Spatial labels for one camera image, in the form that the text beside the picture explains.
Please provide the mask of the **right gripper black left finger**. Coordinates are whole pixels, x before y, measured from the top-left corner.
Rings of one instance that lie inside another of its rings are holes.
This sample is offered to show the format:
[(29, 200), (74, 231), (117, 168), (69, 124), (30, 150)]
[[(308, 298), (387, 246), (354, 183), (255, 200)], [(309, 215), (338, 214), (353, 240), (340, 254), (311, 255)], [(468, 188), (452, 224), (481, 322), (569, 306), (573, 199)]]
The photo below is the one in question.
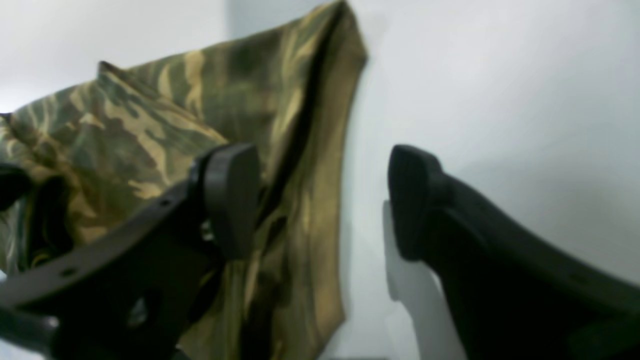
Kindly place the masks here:
[(1, 284), (1, 337), (48, 360), (173, 360), (201, 280), (252, 253), (256, 146), (197, 159), (178, 183), (84, 248)]

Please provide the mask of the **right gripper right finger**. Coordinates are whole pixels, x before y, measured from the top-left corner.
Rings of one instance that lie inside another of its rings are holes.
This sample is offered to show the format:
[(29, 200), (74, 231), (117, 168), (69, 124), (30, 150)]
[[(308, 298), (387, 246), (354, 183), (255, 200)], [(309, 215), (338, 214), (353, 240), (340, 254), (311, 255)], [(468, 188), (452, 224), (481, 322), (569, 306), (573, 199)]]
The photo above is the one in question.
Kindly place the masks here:
[(398, 253), (439, 278), (469, 360), (637, 360), (638, 285), (547, 243), (438, 158), (393, 146)]

